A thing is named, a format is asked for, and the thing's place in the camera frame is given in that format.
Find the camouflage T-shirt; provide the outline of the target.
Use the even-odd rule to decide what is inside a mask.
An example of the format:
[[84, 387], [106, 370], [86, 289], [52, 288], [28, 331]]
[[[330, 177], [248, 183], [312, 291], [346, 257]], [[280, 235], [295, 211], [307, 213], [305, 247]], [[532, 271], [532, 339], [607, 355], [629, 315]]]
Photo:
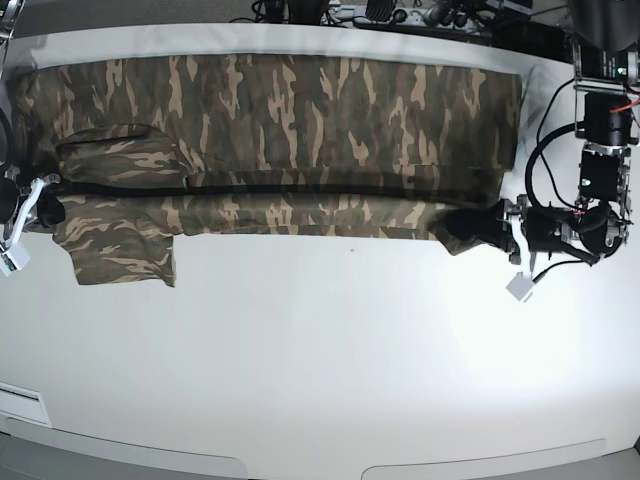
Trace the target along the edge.
[[522, 85], [471, 67], [227, 54], [17, 71], [16, 155], [57, 174], [42, 230], [82, 285], [176, 281], [200, 234], [478, 245], [446, 214], [499, 199]]

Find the black equipment box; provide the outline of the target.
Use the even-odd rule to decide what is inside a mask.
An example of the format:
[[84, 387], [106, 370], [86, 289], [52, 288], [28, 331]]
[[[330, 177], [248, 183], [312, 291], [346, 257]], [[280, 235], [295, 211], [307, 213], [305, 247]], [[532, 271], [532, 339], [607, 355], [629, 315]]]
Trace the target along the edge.
[[492, 46], [555, 61], [565, 61], [565, 32], [557, 27], [526, 22], [498, 27]]

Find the white label plate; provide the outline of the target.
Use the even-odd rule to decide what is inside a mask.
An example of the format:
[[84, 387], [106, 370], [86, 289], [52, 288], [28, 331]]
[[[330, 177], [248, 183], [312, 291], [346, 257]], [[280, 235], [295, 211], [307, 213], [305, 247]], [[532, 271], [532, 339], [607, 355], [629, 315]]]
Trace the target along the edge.
[[34, 425], [51, 427], [51, 421], [39, 392], [2, 383], [0, 386], [1, 414]]

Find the grey power strip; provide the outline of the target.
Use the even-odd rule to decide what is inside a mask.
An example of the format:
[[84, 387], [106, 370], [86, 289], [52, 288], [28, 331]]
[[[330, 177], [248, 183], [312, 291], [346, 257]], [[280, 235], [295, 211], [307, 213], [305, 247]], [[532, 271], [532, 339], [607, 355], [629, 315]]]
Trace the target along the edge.
[[467, 11], [452, 2], [434, 3], [427, 8], [396, 7], [385, 21], [371, 20], [363, 7], [357, 7], [346, 21], [356, 28], [387, 31], [471, 33], [478, 27]]

